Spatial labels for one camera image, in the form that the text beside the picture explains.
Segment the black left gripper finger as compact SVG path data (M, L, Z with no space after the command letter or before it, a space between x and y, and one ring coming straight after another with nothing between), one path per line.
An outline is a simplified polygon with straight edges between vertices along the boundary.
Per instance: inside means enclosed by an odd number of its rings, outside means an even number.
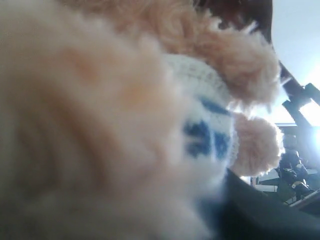
M220 240L318 240L320 220L284 205L227 171L224 199L213 208Z

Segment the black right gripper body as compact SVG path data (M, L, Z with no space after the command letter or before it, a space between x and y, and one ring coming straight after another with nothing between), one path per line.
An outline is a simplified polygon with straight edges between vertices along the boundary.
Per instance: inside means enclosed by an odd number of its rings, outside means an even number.
M281 61L279 64L281 85L288 96L288 100L284 101L282 106L286 109L298 127L311 128L313 125L300 112L300 109L307 104L310 104L312 101L319 107L320 90L312 83L308 83L305 86L300 85Z

